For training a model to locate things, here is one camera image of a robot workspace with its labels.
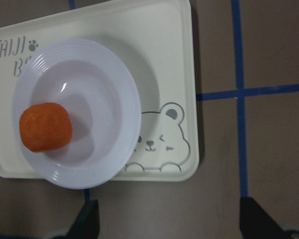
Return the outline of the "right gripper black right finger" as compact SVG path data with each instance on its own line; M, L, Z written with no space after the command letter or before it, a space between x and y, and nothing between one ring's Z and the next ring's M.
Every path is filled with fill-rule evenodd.
M240 231L245 239L282 239L282 228L251 197L240 198Z

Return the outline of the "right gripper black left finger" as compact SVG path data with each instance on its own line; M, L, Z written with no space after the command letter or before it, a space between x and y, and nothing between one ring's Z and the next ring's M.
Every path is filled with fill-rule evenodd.
M97 200L84 204L72 227L67 233L67 238L97 238L100 233L99 204Z

